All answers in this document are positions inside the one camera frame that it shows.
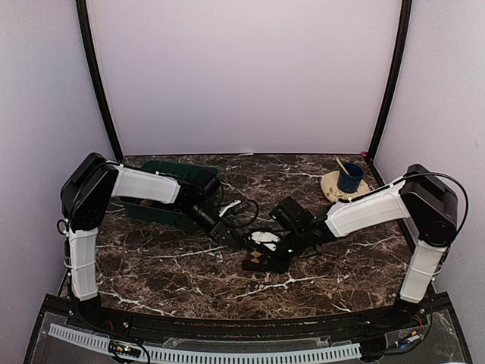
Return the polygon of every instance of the blue mug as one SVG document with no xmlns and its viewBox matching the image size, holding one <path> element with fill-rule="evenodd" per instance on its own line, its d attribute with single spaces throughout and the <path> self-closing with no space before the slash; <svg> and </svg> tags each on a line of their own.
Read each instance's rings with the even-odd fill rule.
<svg viewBox="0 0 485 364">
<path fill-rule="evenodd" d="M 356 163 L 351 162 L 343 163 L 343 166 L 350 175 L 340 169 L 339 181 L 336 185 L 339 187 L 339 190 L 345 193 L 354 193 L 361 184 L 362 178 L 364 178 L 364 170 Z"/>
</svg>

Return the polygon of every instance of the white wall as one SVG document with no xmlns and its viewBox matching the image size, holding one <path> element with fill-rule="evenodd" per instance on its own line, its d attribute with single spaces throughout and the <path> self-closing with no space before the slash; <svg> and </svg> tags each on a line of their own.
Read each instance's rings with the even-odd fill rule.
<svg viewBox="0 0 485 364">
<path fill-rule="evenodd" d="M 400 1 L 90 1 L 125 154 L 366 150 Z"/>
<path fill-rule="evenodd" d="M 390 119 L 377 154 L 385 180 L 419 162 L 456 177 L 471 199 L 468 223 L 438 277 L 457 310 L 474 362 L 485 339 L 485 3 L 413 4 Z"/>
<path fill-rule="evenodd" d="M 111 157 L 75 2 L 0 11 L 0 362 L 23 362 L 46 293 L 63 275 L 59 193 L 87 153 Z"/>
</svg>

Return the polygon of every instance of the green bin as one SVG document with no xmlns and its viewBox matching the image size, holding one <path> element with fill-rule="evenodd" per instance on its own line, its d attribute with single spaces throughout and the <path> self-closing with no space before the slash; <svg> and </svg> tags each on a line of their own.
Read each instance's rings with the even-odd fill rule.
<svg viewBox="0 0 485 364">
<path fill-rule="evenodd" d="M 207 170 L 214 176 L 219 174 L 219 170 L 215 167 L 161 161 L 147 161 L 143 163 L 142 169 L 149 172 L 158 171 L 161 174 L 174 174 L 187 180 L 192 180 L 202 170 Z M 121 197 L 120 200 L 131 218 L 141 218 L 146 221 L 175 226 L 190 233 L 199 229 L 199 226 L 191 218 L 175 209 L 172 205 L 158 203 L 152 207 L 143 206 L 140 205 L 141 199 L 133 197 Z"/>
</svg>

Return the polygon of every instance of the black vertical post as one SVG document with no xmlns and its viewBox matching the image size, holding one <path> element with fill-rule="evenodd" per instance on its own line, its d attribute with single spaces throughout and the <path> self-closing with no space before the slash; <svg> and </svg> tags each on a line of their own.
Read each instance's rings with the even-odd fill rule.
<svg viewBox="0 0 485 364">
<path fill-rule="evenodd" d="M 379 117 L 377 118 L 376 127 L 374 129 L 374 135 L 372 136 L 372 141 L 367 152 L 367 157 L 371 161 L 374 160 L 377 150 L 379 149 L 380 140 L 382 139 L 387 118 L 389 116 L 389 111 L 391 109 L 391 104 L 393 103 L 394 92 L 396 91 L 399 70 L 402 63 L 402 56 L 404 55 L 406 36 L 408 35 L 409 19 L 411 18 L 411 5 L 412 0 L 402 0 L 396 44 L 394 45 L 393 60 L 391 61 L 389 77 L 387 78 L 386 90 L 384 91 Z"/>
<path fill-rule="evenodd" d="M 92 42 L 91 26 L 89 25 L 89 15 L 86 0 L 76 0 L 77 16 L 79 18 L 79 25 L 81 29 L 81 36 L 83 37 L 84 52 L 86 53 L 86 60 L 88 61 L 89 72 L 91 73 L 92 86 L 98 100 L 99 111 L 105 124 L 106 133 L 108 134 L 111 148 L 113 149 L 114 157 L 118 162 L 123 160 L 123 152 L 121 151 L 120 140 L 117 137 L 114 129 L 113 119 L 108 107 L 108 101 L 105 95 L 105 89 L 101 81 L 101 74 L 99 73 L 98 61 Z"/>
</svg>

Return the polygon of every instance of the marble tabletop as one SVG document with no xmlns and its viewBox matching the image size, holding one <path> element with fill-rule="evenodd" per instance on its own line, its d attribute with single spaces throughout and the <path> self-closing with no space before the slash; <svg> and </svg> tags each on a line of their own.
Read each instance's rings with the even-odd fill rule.
<svg viewBox="0 0 485 364">
<path fill-rule="evenodd" d="M 340 155 L 365 169 L 360 155 Z M 167 155 L 128 157 L 126 165 L 147 160 L 219 168 L 224 200 L 258 201 L 253 227 L 278 226 L 269 211 L 292 196 L 311 212 L 330 204 L 320 177 L 337 169 L 334 155 Z M 200 319 L 289 319 L 355 312 L 393 303 L 411 258 L 397 223 L 350 234 L 309 249 L 288 273 L 243 271 L 244 251 L 221 246 L 202 232 L 128 218 L 111 201 L 99 230 L 96 257 L 102 305 L 131 312 Z"/>
</svg>

